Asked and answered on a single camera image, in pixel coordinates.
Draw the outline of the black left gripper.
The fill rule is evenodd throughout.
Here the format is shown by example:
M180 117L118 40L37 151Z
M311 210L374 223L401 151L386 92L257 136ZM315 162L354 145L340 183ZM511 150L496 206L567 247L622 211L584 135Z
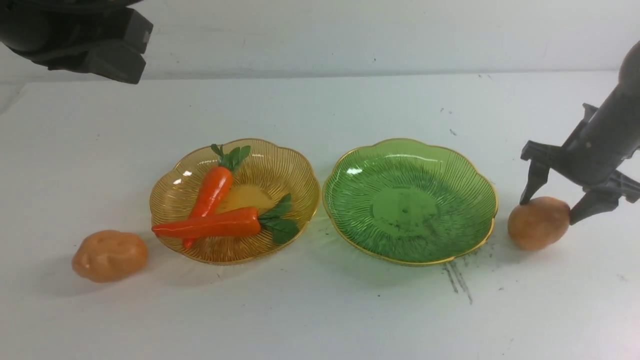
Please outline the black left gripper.
M133 0L3 0L0 38L14 54L50 71L138 84L153 23Z

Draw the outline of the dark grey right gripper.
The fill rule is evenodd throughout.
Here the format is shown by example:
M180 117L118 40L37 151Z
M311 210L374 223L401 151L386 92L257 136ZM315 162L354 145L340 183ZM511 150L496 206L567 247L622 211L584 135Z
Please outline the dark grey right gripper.
M582 187L570 209L570 225L614 211L621 198L639 199L639 183L618 167L639 149L639 59L635 44L622 60L615 88L599 106L583 104L583 119L560 146L526 142L521 159L530 162L519 205L528 204L548 182L550 170Z

